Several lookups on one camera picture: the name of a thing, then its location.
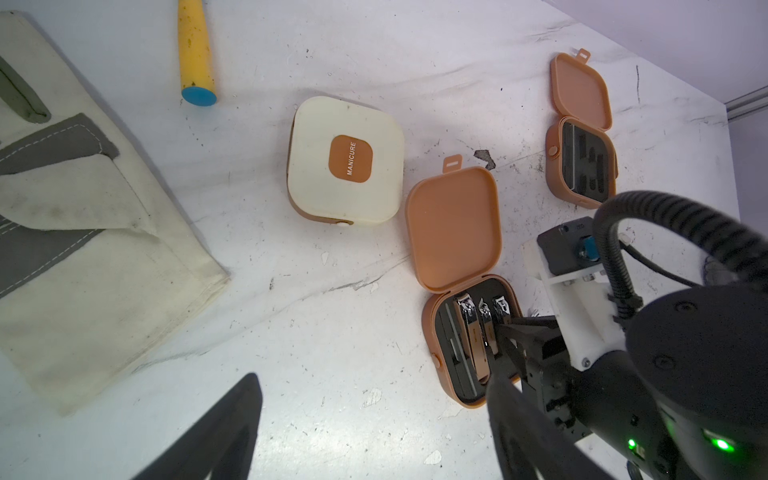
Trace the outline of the large brown nail clipper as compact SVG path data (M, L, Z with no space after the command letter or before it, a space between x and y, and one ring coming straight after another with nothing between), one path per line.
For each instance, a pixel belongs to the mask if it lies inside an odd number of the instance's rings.
M464 321L466 337L471 351L472 363L477 374L478 381L486 384L490 376L490 367L487 360L483 327L480 322L478 309L472 297L464 293L457 297L457 304Z

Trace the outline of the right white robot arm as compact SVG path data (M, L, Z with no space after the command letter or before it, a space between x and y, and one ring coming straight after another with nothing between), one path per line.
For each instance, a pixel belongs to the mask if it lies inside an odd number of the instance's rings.
M618 234L625 219L679 235L735 276L644 302ZM767 475L767 242L696 201L629 191L523 248L554 313L499 324L521 375L551 366L560 397L493 374L486 393L506 479L602 479L577 447L593 434L632 477Z

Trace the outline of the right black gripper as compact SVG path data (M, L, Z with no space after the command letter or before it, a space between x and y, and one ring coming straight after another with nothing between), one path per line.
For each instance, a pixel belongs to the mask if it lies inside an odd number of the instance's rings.
M523 395L558 432L573 442L595 434L624 456L636 454L636 372L626 352L579 371L553 316L504 320L497 342L517 368Z

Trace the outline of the brown case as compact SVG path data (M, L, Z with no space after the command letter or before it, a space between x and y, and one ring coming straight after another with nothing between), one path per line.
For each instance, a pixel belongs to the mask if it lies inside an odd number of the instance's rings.
M485 402L457 297L468 293L476 304L499 295L511 317L521 316L510 283L492 269L502 253L496 182L481 167L462 165L461 155L444 159L441 174L417 183L405 204L415 276L430 292L421 325L444 392L464 408Z
M617 193L616 149L607 135L613 116L607 86L588 65L591 53L559 53L550 62L557 121L545 139L545 178L560 200L597 209Z

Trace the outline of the cream nail clipper case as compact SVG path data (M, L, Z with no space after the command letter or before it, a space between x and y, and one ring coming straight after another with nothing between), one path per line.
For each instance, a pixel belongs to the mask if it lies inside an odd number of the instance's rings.
M328 96L300 104L286 168L289 200L323 223L378 225L398 212L405 138L397 121L374 108Z

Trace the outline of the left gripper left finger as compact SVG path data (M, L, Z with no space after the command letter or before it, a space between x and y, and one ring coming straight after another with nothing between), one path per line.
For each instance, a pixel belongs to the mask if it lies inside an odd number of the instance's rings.
M245 375L138 479L246 479L258 435L263 395Z

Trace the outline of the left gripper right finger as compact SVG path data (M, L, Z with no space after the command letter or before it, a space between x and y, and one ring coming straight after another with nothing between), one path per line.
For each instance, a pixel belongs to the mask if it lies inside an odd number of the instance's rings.
M507 378L492 377L486 405L504 479L608 479Z

